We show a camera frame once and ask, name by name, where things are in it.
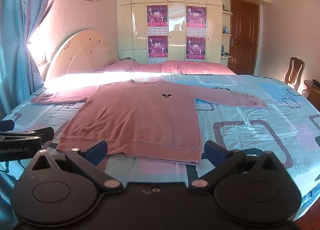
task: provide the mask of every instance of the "pink bedding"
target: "pink bedding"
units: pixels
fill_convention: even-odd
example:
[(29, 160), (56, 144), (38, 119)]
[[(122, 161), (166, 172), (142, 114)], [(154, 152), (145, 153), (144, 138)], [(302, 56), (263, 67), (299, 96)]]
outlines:
[(168, 60), (162, 64), (140, 64), (136, 61), (114, 61), (101, 69), (102, 72), (150, 72), (191, 75), (235, 75), (227, 66), (219, 63)]

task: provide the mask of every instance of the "purple poster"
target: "purple poster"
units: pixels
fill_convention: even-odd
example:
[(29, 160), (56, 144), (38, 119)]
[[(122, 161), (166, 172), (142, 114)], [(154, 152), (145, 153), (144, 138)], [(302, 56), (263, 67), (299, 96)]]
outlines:
[(149, 57), (167, 58), (168, 57), (168, 36), (148, 36)]
[(205, 38), (187, 37), (187, 57), (189, 60), (204, 60), (205, 58)]
[(148, 5), (148, 27), (168, 26), (168, 6)]
[(205, 7), (187, 6), (187, 27), (206, 28), (207, 10)]

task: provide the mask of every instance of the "pink sweatshirt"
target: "pink sweatshirt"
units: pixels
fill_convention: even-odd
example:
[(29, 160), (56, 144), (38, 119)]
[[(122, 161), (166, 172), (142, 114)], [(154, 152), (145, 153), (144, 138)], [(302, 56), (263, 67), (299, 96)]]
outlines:
[(31, 102), (85, 102), (63, 130), (59, 151), (84, 149), (105, 139), (108, 154), (200, 164), (202, 137), (196, 99), (230, 107), (268, 108), (262, 99), (252, 95), (163, 80), (130, 80), (44, 94)]

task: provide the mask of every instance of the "chair backrest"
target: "chair backrest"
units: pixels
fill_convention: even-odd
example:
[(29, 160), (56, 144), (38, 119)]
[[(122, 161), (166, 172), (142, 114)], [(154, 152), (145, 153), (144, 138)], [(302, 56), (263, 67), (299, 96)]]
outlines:
[(284, 83), (293, 85), (295, 90), (298, 90), (301, 76), (304, 69), (304, 62), (295, 57), (290, 58), (290, 65), (287, 75), (285, 75)]

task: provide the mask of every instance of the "wooden door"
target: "wooden door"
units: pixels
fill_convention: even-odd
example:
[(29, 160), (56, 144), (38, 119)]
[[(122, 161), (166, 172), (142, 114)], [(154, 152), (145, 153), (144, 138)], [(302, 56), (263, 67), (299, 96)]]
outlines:
[(253, 75), (257, 59), (259, 6), (231, 0), (231, 48), (228, 68), (238, 75)]

